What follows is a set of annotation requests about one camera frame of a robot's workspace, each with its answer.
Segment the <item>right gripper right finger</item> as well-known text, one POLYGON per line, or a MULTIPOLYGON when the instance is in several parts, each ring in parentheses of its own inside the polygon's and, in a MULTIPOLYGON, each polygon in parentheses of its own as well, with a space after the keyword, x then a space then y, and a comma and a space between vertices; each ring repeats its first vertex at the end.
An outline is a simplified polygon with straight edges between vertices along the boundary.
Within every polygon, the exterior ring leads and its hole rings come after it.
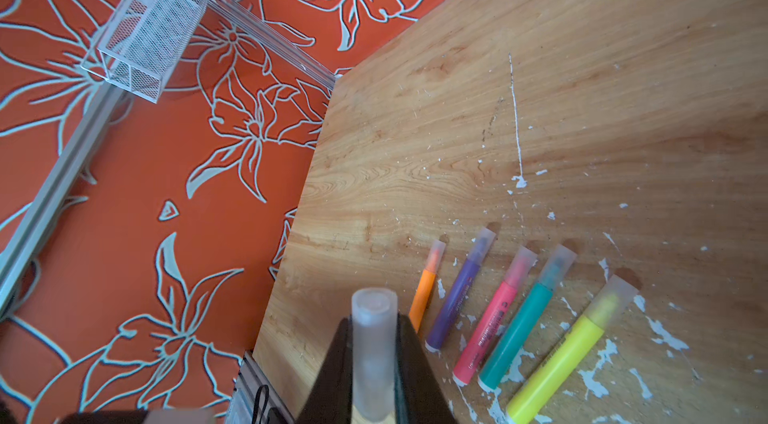
POLYGON ((456 423, 418 335, 403 314, 397 319, 394 409, 397 424, 456 423))

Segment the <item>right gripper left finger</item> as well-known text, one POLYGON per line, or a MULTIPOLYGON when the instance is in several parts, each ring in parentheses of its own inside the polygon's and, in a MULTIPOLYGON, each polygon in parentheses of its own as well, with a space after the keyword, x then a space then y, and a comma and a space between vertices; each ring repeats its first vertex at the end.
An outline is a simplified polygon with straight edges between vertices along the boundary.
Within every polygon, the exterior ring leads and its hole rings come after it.
POLYGON ((335 331, 297 424, 350 424, 353 403, 353 332, 349 317, 335 331))

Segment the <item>pink marker pen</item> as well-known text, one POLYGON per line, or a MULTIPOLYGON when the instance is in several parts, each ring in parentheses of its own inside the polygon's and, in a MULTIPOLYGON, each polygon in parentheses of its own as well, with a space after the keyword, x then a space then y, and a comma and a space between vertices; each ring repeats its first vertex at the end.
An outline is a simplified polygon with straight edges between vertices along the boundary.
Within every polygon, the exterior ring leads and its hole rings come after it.
POLYGON ((537 254, 529 248, 521 246, 518 249, 453 369, 453 379, 459 386, 468 385, 479 370, 502 319, 536 260, 537 254))

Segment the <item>orange marker pen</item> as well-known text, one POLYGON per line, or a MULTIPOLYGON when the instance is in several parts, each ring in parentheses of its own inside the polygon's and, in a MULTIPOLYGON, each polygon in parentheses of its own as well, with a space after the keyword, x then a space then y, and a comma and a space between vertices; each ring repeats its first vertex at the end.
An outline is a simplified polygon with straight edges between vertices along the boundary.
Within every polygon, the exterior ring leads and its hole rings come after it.
POLYGON ((409 319, 416 332, 419 331, 427 305, 431 299, 434 283, 440 268, 443 254, 446 248, 446 242, 443 239, 436 239, 427 255, 424 269, 422 270, 419 283, 409 310, 409 319))

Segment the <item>clear pen cap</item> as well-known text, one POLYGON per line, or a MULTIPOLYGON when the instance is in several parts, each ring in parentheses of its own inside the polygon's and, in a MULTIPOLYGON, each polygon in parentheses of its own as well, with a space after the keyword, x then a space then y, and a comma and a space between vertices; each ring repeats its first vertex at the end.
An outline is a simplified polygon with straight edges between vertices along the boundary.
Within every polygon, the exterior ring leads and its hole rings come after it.
POLYGON ((372 423, 394 409, 397 295, 387 288, 362 288, 351 299, 353 404, 372 423))

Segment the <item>purple marker pen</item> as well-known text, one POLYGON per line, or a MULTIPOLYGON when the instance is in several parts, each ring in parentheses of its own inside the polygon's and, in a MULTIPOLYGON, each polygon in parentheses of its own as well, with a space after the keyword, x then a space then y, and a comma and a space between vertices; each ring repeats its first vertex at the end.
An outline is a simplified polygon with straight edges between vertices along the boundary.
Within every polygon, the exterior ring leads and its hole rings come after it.
POLYGON ((436 352, 442 348, 496 235, 494 230, 486 227, 476 236, 474 246, 467 255, 426 339, 425 347, 428 351, 436 352))

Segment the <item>green marker pen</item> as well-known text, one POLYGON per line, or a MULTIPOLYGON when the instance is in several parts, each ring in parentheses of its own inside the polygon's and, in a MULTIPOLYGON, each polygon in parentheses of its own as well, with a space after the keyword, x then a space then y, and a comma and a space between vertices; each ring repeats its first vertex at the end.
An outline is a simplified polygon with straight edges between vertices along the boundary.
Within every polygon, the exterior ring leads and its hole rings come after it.
POLYGON ((550 254, 538 279, 480 371, 478 383, 483 390, 495 392, 499 388, 576 258, 577 254, 564 245, 558 245, 550 254))

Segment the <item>yellow marker pen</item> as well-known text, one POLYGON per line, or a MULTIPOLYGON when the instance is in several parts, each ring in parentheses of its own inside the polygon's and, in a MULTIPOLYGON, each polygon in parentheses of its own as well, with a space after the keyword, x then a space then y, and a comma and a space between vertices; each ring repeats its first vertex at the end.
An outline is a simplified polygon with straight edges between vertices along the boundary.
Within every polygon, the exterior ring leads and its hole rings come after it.
POLYGON ((507 422, 531 423, 638 293, 637 287, 621 276, 613 275, 559 346, 508 403, 507 422))

